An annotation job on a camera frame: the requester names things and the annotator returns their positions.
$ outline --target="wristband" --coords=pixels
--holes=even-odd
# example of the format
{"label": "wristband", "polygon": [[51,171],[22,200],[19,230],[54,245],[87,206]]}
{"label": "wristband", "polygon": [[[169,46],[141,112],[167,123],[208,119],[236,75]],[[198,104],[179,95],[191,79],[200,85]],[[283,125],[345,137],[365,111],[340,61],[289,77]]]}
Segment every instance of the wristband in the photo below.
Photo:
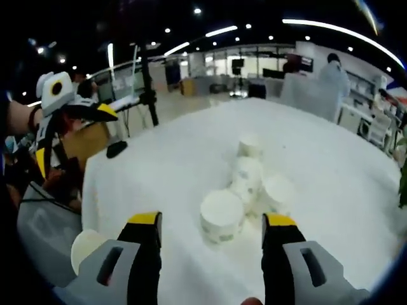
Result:
{"label": "wristband", "polygon": [[35,116],[36,112],[40,109],[41,109],[40,105],[34,106],[33,110],[30,113],[29,119],[28,119],[28,129],[34,134],[37,133],[37,129],[38,129],[38,127],[34,125],[34,116]]}

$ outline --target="pole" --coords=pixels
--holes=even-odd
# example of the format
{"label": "pole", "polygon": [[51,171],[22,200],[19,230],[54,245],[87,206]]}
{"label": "pole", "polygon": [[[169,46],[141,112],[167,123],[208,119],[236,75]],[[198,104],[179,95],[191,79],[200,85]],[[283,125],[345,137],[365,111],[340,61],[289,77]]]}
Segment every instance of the pole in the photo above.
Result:
{"label": "pole", "polygon": [[157,111],[155,109],[155,102],[157,101],[157,98],[155,91],[151,87],[151,76],[148,69],[147,48],[145,41],[143,41],[140,44],[140,53],[141,53],[141,72],[142,79],[144,81],[144,93],[141,96],[141,102],[144,105],[148,106],[148,110],[150,111],[151,115],[151,120],[155,127],[158,126],[158,116]]}

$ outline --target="white cabinet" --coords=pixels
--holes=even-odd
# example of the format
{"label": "white cabinet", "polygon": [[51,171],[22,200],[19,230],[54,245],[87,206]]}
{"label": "white cabinet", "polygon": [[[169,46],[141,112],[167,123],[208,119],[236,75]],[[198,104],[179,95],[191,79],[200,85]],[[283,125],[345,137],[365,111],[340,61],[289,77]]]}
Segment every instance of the white cabinet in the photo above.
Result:
{"label": "white cabinet", "polygon": [[361,124],[361,116],[357,113],[350,111],[347,108],[342,108],[341,115],[339,118],[339,125],[346,128],[350,132],[356,133],[359,129],[359,125]]}

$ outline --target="stacked paper cup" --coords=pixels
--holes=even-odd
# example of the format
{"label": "stacked paper cup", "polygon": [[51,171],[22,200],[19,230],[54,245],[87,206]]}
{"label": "stacked paper cup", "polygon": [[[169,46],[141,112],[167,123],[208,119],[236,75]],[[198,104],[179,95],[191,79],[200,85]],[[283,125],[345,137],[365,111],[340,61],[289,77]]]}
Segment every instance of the stacked paper cup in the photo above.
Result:
{"label": "stacked paper cup", "polygon": [[243,203],[245,214],[249,213],[261,189],[261,163],[254,158],[241,157],[237,160],[232,175],[230,191]]}
{"label": "stacked paper cup", "polygon": [[107,238],[91,229],[82,231],[75,238],[71,248],[71,264],[76,275],[79,274],[81,262],[106,241]]}
{"label": "stacked paper cup", "polygon": [[202,230],[211,242],[233,240],[242,229],[261,191],[262,156],[257,135],[240,138],[230,187],[209,193],[200,207]]}
{"label": "stacked paper cup", "polygon": [[253,133],[241,136],[237,156],[261,160],[263,158],[263,150],[260,145],[259,137]]}
{"label": "stacked paper cup", "polygon": [[208,240],[217,244],[231,241],[243,226],[242,201],[228,189],[213,191],[201,204],[200,220]]}
{"label": "stacked paper cup", "polygon": [[262,188],[253,206],[252,214],[260,217],[263,213],[271,212],[289,216],[295,192],[291,181],[281,174],[265,177],[262,180]]}

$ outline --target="ceiling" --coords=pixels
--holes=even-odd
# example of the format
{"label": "ceiling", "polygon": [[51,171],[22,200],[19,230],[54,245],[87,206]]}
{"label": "ceiling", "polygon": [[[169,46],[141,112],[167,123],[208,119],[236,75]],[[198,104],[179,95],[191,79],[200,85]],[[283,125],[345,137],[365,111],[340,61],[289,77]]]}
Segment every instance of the ceiling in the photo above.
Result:
{"label": "ceiling", "polygon": [[[403,28],[403,10],[393,0],[367,0],[369,7],[384,28],[376,36],[353,0],[69,0],[29,1],[22,5],[8,1],[2,6],[9,18],[3,18],[1,29],[4,55],[1,59],[1,85],[12,90],[20,102],[35,100],[38,77],[49,71],[71,71],[76,65],[93,73],[108,66],[106,46],[114,43],[114,63],[132,59],[130,43],[155,41],[159,47],[148,51],[149,56],[162,55],[184,43],[191,45],[182,51],[202,51],[236,44],[294,43],[312,37],[316,44],[347,51],[385,70],[407,87],[403,69],[387,55],[369,44],[346,34],[316,27],[284,25],[283,18],[300,18],[327,22],[358,32],[382,44],[402,61],[407,61],[407,44],[397,35]],[[193,10],[200,8],[201,14]],[[251,24],[252,29],[245,29]],[[205,33],[237,25],[238,30],[214,38]],[[37,48],[45,47],[41,55]],[[65,63],[59,63],[64,57]]]}

